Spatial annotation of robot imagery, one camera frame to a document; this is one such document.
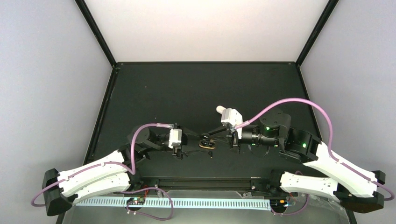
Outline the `black earbuds charging case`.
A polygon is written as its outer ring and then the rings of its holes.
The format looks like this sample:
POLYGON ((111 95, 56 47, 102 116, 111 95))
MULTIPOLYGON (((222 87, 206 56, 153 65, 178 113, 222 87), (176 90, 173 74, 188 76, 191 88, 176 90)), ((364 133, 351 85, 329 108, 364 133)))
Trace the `black earbuds charging case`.
POLYGON ((216 148, 216 142, 211 138, 210 134, 203 133, 200 135, 198 146, 203 149, 214 150, 216 148))

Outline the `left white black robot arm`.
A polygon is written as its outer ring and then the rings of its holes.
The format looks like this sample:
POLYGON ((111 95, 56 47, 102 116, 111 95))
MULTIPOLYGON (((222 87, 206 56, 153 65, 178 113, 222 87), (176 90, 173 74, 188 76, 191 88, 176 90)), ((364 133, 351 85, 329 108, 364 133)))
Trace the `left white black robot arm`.
POLYGON ((137 165, 149 158, 150 151, 172 152, 176 157, 189 138, 199 140, 200 135, 177 124, 151 123, 134 128, 129 143, 110 154, 78 168, 45 172, 42 206, 47 216, 65 213, 85 199, 109 193, 136 191, 141 187, 137 165))

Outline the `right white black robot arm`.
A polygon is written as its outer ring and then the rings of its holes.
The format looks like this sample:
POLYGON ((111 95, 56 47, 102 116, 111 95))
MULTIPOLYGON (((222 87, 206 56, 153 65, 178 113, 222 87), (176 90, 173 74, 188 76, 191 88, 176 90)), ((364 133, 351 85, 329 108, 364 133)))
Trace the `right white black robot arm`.
POLYGON ((242 115, 233 108, 218 106, 223 130, 233 151, 241 145, 275 148, 280 156, 315 169, 323 177, 272 170, 265 184, 268 193, 284 197, 288 193, 305 193, 328 198, 347 210, 369 213, 384 207, 384 195, 378 192, 385 183, 385 173, 364 170, 328 148, 317 136, 292 128, 290 115, 273 108, 259 117, 256 125, 242 124, 242 115))

